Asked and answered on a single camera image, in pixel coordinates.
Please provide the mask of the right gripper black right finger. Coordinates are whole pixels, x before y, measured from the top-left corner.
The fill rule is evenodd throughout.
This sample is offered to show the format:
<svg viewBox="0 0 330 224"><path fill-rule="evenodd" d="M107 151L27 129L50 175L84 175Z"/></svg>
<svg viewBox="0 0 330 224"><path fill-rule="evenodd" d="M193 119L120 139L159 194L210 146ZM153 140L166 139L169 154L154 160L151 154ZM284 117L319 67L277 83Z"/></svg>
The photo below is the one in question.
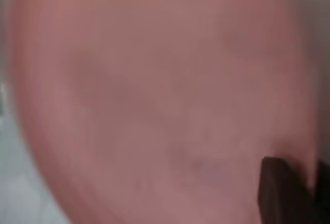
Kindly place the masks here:
<svg viewBox="0 0 330 224"><path fill-rule="evenodd" d="M329 223L329 164L318 164L315 203L322 212L323 223Z"/></svg>

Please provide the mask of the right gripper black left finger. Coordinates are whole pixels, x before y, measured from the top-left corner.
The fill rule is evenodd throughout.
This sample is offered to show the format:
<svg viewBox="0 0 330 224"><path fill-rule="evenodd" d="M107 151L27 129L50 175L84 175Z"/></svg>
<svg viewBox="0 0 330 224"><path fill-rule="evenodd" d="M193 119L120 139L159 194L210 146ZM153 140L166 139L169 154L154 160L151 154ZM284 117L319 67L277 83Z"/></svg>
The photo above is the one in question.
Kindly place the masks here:
<svg viewBox="0 0 330 224"><path fill-rule="evenodd" d="M263 224L316 223L311 195L292 167L281 158L262 160L258 206Z"/></svg>

